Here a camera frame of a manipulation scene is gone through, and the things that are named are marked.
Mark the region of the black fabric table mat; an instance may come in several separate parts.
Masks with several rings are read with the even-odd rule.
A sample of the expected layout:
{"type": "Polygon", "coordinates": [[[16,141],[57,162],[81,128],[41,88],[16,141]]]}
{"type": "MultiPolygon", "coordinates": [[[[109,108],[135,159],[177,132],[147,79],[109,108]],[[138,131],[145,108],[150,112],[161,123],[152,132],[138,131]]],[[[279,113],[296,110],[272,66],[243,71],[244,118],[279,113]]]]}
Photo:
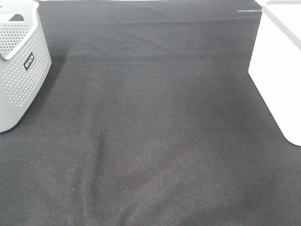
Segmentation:
{"type": "Polygon", "coordinates": [[[298,226],[301,149],[249,77],[253,0],[42,1],[52,65],[0,136],[3,226],[298,226]]]}

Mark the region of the white plastic bin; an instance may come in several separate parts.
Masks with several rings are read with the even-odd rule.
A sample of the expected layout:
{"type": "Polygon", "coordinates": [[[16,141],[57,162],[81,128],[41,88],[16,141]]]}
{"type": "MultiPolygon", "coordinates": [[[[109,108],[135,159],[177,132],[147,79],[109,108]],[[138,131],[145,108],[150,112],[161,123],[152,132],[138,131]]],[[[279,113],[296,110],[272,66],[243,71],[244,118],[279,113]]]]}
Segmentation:
{"type": "Polygon", "coordinates": [[[284,137],[301,144],[301,2],[262,6],[249,75],[284,137]]]}

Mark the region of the grey perforated plastic basket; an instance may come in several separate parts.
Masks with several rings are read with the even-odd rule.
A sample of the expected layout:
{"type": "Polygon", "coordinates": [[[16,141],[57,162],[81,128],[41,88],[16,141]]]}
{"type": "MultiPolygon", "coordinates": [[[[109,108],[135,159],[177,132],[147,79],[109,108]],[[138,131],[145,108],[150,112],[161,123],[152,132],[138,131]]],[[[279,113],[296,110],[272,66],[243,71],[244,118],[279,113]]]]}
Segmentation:
{"type": "Polygon", "coordinates": [[[51,67],[51,57],[33,0],[0,2],[0,131],[21,120],[51,67]]]}

